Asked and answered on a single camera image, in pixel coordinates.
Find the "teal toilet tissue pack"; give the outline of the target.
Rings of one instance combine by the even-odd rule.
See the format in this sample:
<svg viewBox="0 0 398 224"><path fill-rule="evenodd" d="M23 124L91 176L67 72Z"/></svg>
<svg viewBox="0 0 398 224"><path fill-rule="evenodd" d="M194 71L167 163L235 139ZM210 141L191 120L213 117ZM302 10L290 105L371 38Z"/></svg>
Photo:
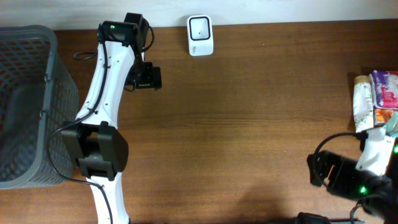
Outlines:
<svg viewBox="0 0 398 224"><path fill-rule="evenodd" d="M392 114L391 118L384 125L386 134L390 137L397 138L398 135L398 112Z"/></svg>

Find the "white tube with gold cap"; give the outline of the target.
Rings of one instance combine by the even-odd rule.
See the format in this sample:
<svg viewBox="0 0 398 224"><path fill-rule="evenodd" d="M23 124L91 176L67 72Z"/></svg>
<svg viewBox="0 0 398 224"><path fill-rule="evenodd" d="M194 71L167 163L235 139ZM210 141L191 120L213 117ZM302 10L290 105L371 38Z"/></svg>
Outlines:
<svg viewBox="0 0 398 224"><path fill-rule="evenodd" d="M373 95L370 79L366 75L354 78L353 118L357 133L374 127Z"/></svg>

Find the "purple red tissue pack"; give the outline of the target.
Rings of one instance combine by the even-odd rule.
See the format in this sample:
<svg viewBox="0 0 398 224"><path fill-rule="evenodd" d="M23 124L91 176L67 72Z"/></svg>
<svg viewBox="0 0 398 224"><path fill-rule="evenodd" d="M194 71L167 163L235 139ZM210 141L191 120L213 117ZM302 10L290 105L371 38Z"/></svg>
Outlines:
<svg viewBox="0 0 398 224"><path fill-rule="evenodd" d="M379 109L397 110L397 71L374 70L369 79L373 105Z"/></svg>

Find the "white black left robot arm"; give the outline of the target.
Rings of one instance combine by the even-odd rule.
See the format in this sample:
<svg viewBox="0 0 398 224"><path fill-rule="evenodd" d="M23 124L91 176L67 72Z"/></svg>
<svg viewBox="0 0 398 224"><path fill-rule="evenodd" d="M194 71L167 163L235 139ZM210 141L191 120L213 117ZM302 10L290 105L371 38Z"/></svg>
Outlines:
<svg viewBox="0 0 398 224"><path fill-rule="evenodd" d="M85 102L59 133L72 164L91 187L99 223L130 223L122 176L129 146L118 131L119 105L125 91L162 88L160 67L144 60L153 28L142 14L122 22L104 21L97 29L96 67Z"/></svg>

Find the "orange tissue packet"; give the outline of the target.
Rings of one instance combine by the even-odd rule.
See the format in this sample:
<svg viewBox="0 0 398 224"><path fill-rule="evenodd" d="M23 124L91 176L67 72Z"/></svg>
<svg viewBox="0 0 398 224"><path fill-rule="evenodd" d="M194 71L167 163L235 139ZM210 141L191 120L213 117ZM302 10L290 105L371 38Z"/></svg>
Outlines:
<svg viewBox="0 0 398 224"><path fill-rule="evenodd" d="M387 110L387 109L374 109L374 125L382 126L386 124L397 110Z"/></svg>

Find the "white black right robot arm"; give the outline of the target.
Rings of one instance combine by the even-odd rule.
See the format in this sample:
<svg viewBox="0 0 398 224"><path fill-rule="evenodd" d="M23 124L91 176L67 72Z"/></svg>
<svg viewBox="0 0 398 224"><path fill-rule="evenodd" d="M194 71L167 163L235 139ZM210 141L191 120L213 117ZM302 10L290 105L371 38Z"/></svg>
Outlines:
<svg viewBox="0 0 398 224"><path fill-rule="evenodd" d="M360 141L356 161L322 147L332 139L352 136ZM397 223L397 139L383 127L359 133L338 133L324 139L307 157L310 183L330 194L355 201L349 221L358 208L385 223Z"/></svg>

